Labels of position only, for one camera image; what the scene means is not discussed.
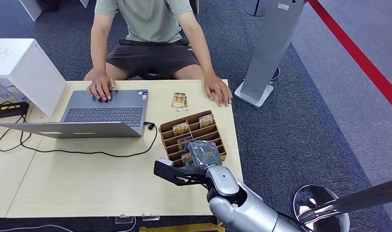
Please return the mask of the person's right hand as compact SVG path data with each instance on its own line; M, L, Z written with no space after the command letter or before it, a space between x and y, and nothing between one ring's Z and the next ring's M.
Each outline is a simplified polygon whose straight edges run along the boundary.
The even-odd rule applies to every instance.
M108 77L105 74L86 75L84 81L91 81L87 87L87 93L98 100L111 100L111 90L116 88L116 82L114 79Z

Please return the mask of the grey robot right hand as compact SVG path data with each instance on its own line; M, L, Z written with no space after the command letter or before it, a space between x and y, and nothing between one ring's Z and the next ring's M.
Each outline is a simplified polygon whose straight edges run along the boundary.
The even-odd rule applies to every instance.
M184 163L185 169L205 171L210 166L222 165L222 159L215 143L205 140L186 142L184 151L190 154L191 160Z

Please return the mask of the person's left hand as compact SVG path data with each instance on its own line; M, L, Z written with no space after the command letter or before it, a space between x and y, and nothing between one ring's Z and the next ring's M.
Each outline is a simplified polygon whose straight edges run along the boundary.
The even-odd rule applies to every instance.
M219 107L231 105L231 90L215 73L206 74L203 85L209 100L217 101Z

